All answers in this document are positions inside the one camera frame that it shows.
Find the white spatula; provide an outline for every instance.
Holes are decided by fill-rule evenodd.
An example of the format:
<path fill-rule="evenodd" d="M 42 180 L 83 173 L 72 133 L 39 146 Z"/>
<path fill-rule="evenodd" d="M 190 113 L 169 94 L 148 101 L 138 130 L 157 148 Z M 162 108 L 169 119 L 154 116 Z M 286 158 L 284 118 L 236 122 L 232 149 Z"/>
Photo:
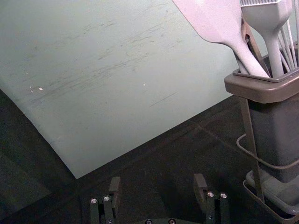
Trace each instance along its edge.
<path fill-rule="evenodd" d="M 229 46 L 249 74 L 269 77 L 242 39 L 242 13 L 239 0 L 173 0 L 173 2 L 204 40 Z"/>

